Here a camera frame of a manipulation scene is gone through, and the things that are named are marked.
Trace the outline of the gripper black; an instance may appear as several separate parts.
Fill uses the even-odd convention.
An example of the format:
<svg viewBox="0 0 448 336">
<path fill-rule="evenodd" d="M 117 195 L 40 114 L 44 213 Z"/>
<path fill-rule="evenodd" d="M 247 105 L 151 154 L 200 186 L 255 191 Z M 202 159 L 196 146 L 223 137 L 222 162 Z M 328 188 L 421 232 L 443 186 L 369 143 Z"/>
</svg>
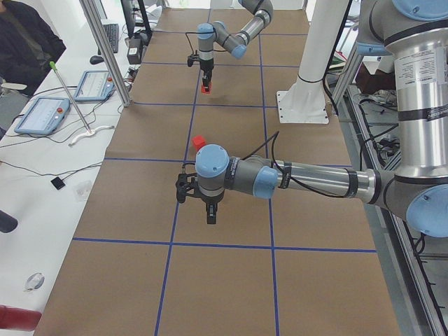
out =
<svg viewBox="0 0 448 336">
<path fill-rule="evenodd" d="M 211 87 L 211 78 L 213 71 L 213 59 L 201 59 L 200 60 L 200 69 L 203 70 L 204 74 L 202 77 L 202 87 L 210 88 Z"/>
<path fill-rule="evenodd" d="M 215 225 L 217 221 L 217 203 L 224 197 L 224 188 L 208 190 L 205 187 L 199 186 L 201 199 L 206 202 L 206 223 Z"/>
</svg>

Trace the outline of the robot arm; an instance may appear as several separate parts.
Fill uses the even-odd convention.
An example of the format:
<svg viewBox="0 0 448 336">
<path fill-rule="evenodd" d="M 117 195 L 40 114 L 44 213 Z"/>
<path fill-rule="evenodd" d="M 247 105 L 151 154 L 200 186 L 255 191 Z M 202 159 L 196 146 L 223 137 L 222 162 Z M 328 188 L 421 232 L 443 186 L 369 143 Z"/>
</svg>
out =
<svg viewBox="0 0 448 336">
<path fill-rule="evenodd" d="M 268 143 L 250 150 L 248 120 L 215 107 L 202 130 L 212 143 L 190 147 L 194 197 L 216 222 L 227 190 L 244 204 L 285 190 L 308 195 L 306 215 L 323 215 L 331 199 L 383 208 L 425 235 L 447 236 L 447 2 L 363 1 L 356 52 L 393 57 L 400 161 L 390 170 L 351 165 L 336 113 L 327 112 L 323 75 L 344 24 L 346 2 L 318 1 L 290 88 L 267 109 Z"/>
<path fill-rule="evenodd" d="M 228 31 L 221 21 L 202 23 L 197 26 L 198 50 L 188 56 L 188 66 L 198 62 L 202 74 L 201 92 L 211 92 L 212 72 L 214 69 L 214 45 L 218 44 L 224 51 L 236 59 L 241 59 L 248 44 L 266 28 L 273 19 L 274 9 L 269 0 L 247 0 L 239 4 L 253 17 L 237 33 Z"/>
</svg>

